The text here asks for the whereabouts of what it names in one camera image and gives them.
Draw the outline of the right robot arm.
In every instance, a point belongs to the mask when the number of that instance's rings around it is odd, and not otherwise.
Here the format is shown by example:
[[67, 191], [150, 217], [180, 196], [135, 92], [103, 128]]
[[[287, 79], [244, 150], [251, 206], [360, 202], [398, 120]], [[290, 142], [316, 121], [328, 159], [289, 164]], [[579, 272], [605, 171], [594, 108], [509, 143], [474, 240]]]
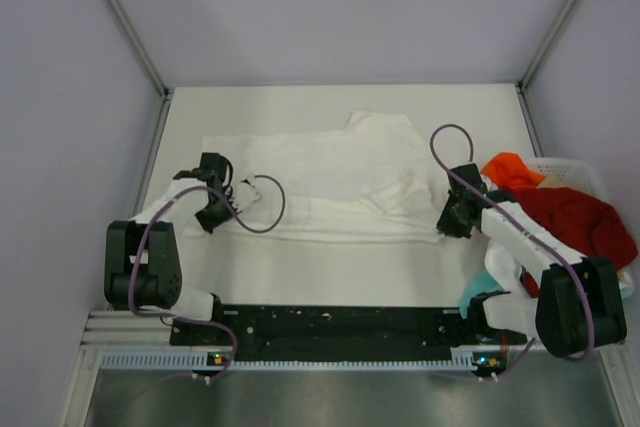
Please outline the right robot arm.
[[626, 338], [621, 289], [609, 260], [564, 244], [509, 193], [488, 190], [475, 164], [450, 169], [447, 177], [449, 197], [438, 231], [453, 238], [479, 232], [503, 251], [485, 256], [498, 289], [469, 302], [466, 327], [474, 340], [487, 343], [509, 330], [569, 358]]

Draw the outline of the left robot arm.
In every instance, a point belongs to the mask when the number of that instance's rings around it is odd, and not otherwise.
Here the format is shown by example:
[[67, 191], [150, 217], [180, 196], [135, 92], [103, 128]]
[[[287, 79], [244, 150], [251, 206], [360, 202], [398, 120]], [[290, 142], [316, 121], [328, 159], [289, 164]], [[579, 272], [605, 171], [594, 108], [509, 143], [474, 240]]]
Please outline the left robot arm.
[[165, 193], [129, 220], [106, 231], [104, 295], [112, 306], [142, 315], [193, 319], [192, 331], [205, 343], [226, 334], [216, 313], [219, 298], [185, 283], [187, 257], [179, 251], [184, 231], [211, 234], [232, 219], [233, 167], [218, 153], [204, 153], [191, 170], [182, 170]]

